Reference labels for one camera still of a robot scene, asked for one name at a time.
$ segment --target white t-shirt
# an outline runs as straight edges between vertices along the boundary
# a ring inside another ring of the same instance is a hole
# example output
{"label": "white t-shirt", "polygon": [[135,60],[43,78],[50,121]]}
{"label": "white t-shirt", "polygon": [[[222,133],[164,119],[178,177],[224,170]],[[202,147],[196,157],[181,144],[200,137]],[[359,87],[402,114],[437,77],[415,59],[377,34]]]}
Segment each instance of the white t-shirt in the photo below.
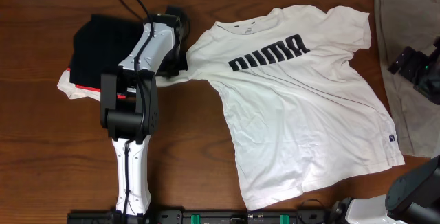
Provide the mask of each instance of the white t-shirt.
{"label": "white t-shirt", "polygon": [[223,102],[249,210],[404,164],[393,120],[349,65],[371,45],[369,14],[310,5],[220,23],[158,86],[207,80]]}

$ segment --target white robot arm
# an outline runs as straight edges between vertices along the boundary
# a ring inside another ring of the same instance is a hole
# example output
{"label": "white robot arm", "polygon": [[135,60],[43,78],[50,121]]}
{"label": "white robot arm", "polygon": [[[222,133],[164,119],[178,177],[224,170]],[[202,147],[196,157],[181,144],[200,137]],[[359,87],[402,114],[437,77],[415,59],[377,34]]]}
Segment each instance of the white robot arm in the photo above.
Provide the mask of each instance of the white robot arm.
{"label": "white robot arm", "polygon": [[159,119],[155,77],[187,69],[185,55],[180,54],[186,15],[168,7],[166,14],[153,15],[151,21],[130,55],[101,75],[101,125],[113,139],[118,160],[116,210],[127,218],[144,215],[151,200],[146,155]]}
{"label": "white robot arm", "polygon": [[440,224],[440,156],[407,172],[388,194],[336,202],[328,224]]}

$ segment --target black cable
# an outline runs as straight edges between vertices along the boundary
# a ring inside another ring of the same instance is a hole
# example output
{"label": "black cable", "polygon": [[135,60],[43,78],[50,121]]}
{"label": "black cable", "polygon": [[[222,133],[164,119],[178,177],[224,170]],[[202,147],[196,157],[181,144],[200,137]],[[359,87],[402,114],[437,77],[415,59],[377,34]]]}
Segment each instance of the black cable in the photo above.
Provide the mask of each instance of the black cable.
{"label": "black cable", "polygon": [[[303,201],[303,202],[298,206],[298,209],[301,208],[304,204],[306,204],[306,203],[308,203],[308,202],[310,202],[310,201],[318,202],[318,203],[322,206],[322,208],[325,209],[324,204],[322,204],[321,201],[319,201],[319,200],[317,200],[317,199],[307,199],[306,201]],[[302,224],[306,224],[306,222],[303,221],[303,218],[301,217],[301,215],[298,214],[297,217],[298,217],[298,219],[301,221]]]}
{"label": "black cable", "polygon": [[[143,21],[144,19],[141,18],[138,14],[136,14],[132,9],[130,9],[128,7],[128,5],[123,1],[123,0],[119,0],[121,2],[121,4],[132,14],[134,14],[138,19],[140,19],[141,21]],[[137,82],[137,86],[139,89],[139,93],[140,93],[140,97],[141,97],[141,103],[142,103],[142,117],[141,117],[141,121],[140,121],[140,125],[139,128],[136,132],[136,135],[133,139],[130,139],[128,141],[125,142],[125,186],[126,186],[126,190],[125,190],[125,202],[124,202],[124,209],[122,211],[122,218],[124,219],[123,223],[127,223],[127,204],[129,204],[129,195],[130,195],[130,186],[129,186],[129,144],[135,140],[138,139],[143,139],[143,135],[142,135],[142,130],[144,128],[144,123],[145,123],[145,119],[146,119],[146,105],[145,105],[145,94],[144,94],[144,86],[142,83],[142,80],[139,77],[139,60],[140,60],[140,56],[142,54],[142,52],[144,51],[145,47],[148,45],[148,43],[150,42],[151,38],[154,37],[154,26],[153,26],[153,20],[150,17],[149,11],[145,8],[145,5],[140,1],[140,0],[136,0],[141,6],[142,9],[145,11],[145,14],[147,16],[148,22],[150,23],[150,34],[148,35],[148,38],[146,39],[145,43],[141,46],[139,52],[137,53],[137,55],[134,58],[134,69],[135,69],[135,77],[136,77],[136,82]]]}

